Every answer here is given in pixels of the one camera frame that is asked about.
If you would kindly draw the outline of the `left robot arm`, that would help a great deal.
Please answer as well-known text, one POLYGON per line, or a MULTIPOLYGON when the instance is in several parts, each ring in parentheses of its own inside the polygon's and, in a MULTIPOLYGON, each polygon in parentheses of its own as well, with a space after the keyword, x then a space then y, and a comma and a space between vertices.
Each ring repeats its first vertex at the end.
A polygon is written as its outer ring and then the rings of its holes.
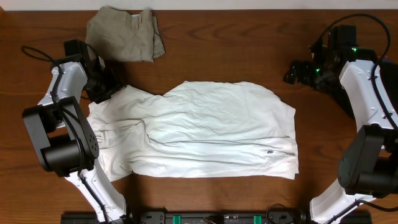
POLYGON ((36 59, 52 64, 52 81, 38 105, 22 113, 43 169, 73 184, 93 207, 93 212, 65 212, 60 221, 132 223, 124 196, 100 166, 99 143, 80 106, 82 92, 99 104, 123 84, 90 44, 69 40, 64 49, 65 57, 59 60, 37 51, 36 59))

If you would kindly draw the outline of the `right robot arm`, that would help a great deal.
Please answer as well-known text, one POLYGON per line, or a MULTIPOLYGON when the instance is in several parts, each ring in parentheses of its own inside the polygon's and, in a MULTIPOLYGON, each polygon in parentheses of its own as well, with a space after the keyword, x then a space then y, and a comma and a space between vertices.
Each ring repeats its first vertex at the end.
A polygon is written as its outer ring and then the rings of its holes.
POLYGON ((397 65, 356 43, 355 26, 339 25, 294 60, 284 81, 330 94, 356 122, 357 133, 338 163, 337 179, 310 202, 314 223, 368 223, 356 208, 397 193, 397 65))

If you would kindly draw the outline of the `white t-shirt black print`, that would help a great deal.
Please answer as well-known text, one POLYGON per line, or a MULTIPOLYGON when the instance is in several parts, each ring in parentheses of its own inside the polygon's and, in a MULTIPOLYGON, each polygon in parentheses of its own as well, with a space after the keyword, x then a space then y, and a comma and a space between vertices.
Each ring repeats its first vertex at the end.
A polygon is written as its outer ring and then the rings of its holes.
POLYGON ((89 109, 112 181, 132 173, 293 179, 299 171, 295 109, 254 83, 184 82, 163 95, 127 86, 89 109))

